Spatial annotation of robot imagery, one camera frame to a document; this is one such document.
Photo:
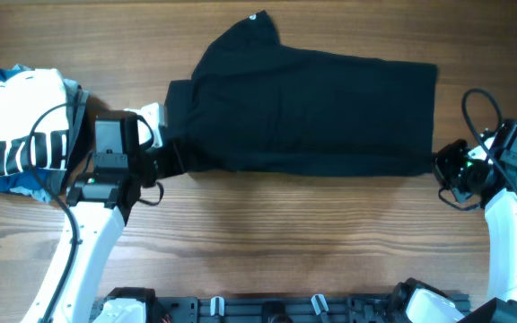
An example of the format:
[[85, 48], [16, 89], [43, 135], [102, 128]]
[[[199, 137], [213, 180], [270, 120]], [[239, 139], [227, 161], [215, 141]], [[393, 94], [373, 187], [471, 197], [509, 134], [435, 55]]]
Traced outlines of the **dark teal t-shirt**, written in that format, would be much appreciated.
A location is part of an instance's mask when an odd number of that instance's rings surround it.
[[325, 177], [430, 169], [435, 65], [290, 48], [265, 12], [170, 83], [163, 140], [185, 171]]

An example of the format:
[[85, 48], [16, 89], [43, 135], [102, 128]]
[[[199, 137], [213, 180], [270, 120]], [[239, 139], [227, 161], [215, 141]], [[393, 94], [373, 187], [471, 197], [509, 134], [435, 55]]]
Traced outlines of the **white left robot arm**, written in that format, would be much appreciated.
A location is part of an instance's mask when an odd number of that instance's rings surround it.
[[141, 109], [111, 111], [95, 120], [95, 146], [83, 171], [57, 203], [65, 227], [25, 322], [87, 322], [104, 268], [145, 188], [162, 190], [174, 175], [166, 156], [167, 109], [153, 103]]

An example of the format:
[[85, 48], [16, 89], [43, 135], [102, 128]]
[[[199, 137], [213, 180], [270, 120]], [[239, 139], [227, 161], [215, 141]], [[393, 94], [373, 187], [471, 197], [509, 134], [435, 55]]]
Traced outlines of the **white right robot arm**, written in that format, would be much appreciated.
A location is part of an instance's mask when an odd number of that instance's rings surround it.
[[481, 196], [490, 237], [488, 301], [470, 314], [454, 301], [416, 280], [398, 284], [388, 314], [406, 322], [517, 322], [517, 166], [492, 141], [470, 153], [460, 153], [464, 167], [447, 163], [435, 170], [444, 188], [460, 188]]

